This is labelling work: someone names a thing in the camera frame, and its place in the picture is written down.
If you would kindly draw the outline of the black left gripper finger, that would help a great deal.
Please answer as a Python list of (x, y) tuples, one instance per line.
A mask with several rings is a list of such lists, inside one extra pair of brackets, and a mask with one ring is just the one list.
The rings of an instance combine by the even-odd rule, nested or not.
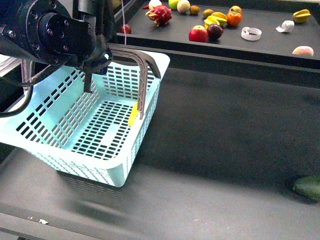
[(83, 91), (85, 93), (92, 94), (93, 91), (91, 89), (92, 84), (92, 73), (85, 73), (84, 81), (83, 81)]

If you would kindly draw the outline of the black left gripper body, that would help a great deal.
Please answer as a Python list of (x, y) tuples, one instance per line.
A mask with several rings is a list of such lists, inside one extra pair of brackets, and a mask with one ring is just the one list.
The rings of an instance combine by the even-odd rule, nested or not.
[(39, 62), (75, 68), (101, 61), (108, 51), (111, 5), (108, 0), (76, 0), (72, 14), (58, 0), (32, 0), (25, 31)]

